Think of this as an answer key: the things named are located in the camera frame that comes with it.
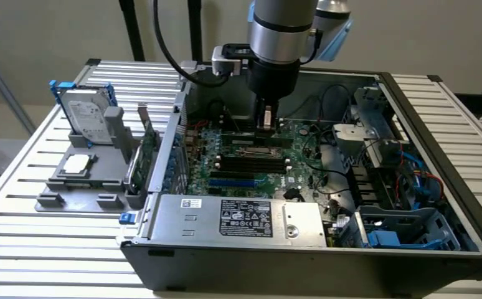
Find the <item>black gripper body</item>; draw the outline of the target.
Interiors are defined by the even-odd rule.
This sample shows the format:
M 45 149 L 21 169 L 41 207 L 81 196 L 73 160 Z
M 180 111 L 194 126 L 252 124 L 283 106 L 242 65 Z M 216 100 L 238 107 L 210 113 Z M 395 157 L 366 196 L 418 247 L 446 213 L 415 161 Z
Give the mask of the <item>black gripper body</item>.
M 279 100 L 292 93 L 299 69 L 299 59 L 290 64 L 274 64 L 262 59 L 248 62 L 247 87 L 266 105 L 278 107 Z

